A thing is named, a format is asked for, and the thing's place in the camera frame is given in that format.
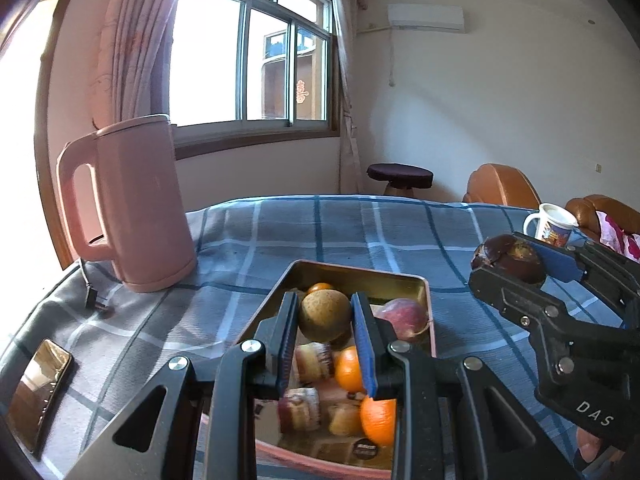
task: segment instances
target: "blue plaid tablecloth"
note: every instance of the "blue plaid tablecloth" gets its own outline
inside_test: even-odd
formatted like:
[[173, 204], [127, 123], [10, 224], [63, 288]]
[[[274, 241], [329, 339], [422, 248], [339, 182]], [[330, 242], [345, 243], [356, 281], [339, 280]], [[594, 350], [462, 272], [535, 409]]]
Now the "blue plaid tablecloth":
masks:
[[[480, 356], [567, 456], [573, 425], [540, 405], [527, 332], [468, 290], [473, 251], [487, 237], [520, 230], [528, 210], [375, 196], [284, 196], [235, 200], [188, 213], [197, 268], [167, 290], [136, 294], [108, 263], [88, 263], [109, 315], [84, 307], [78, 265], [32, 311], [0, 358], [0, 410], [46, 337], [69, 350], [76, 368], [42, 456], [46, 480], [62, 478], [78, 455], [151, 375], [176, 354], [216, 357], [228, 348], [294, 260], [306, 259], [425, 277], [440, 357]], [[620, 320], [577, 283], [548, 279], [544, 290], [577, 319]], [[202, 474], [203, 443], [195, 478]], [[305, 472], [262, 463], [261, 478], [309, 480]]]

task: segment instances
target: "orange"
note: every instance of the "orange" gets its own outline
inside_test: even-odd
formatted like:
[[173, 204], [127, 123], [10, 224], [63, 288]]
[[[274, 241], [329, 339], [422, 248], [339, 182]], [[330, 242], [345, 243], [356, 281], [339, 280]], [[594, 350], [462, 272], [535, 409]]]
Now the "orange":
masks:
[[316, 283], [315, 285], [311, 285], [306, 293], [311, 294], [316, 290], [334, 290], [334, 286], [329, 285], [328, 283]]
[[335, 360], [335, 380], [343, 390], [365, 393], [355, 346], [345, 348]]
[[396, 436], [396, 400], [373, 400], [360, 406], [360, 421], [367, 438], [378, 446], [391, 446]]

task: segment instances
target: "round stool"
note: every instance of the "round stool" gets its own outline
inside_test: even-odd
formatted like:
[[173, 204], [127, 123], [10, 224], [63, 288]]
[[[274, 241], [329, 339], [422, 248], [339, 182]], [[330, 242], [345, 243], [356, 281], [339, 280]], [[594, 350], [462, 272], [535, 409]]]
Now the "round stool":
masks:
[[414, 197], [414, 187], [429, 189], [433, 184], [433, 173], [417, 166], [405, 164], [372, 164], [367, 175], [373, 180], [387, 181], [385, 195]]

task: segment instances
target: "kettle handle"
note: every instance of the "kettle handle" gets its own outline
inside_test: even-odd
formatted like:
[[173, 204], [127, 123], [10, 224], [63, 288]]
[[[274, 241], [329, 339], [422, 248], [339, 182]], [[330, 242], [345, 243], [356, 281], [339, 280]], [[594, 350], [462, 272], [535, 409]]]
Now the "kettle handle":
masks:
[[[78, 211], [78, 199], [74, 186], [74, 174], [80, 166], [85, 164], [95, 169], [97, 160], [96, 137], [89, 134], [70, 142], [65, 146], [58, 157], [58, 190], [60, 192], [60, 204], [62, 206], [62, 216], [66, 224], [66, 231], [71, 245], [84, 260], [90, 262], [101, 262], [103, 260], [113, 260], [115, 251], [108, 243], [108, 237], [96, 243], [89, 244], [84, 236], [84, 229]], [[95, 171], [91, 172], [94, 192], [96, 189]]]

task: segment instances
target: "purple stool cushion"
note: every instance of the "purple stool cushion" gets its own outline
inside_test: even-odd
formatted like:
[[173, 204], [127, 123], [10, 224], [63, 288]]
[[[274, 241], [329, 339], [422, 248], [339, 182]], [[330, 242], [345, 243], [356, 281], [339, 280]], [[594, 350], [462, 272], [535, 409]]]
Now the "purple stool cushion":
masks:
[[417, 166], [405, 164], [372, 164], [367, 175], [373, 180], [388, 181], [392, 187], [428, 189], [433, 184], [433, 173]]

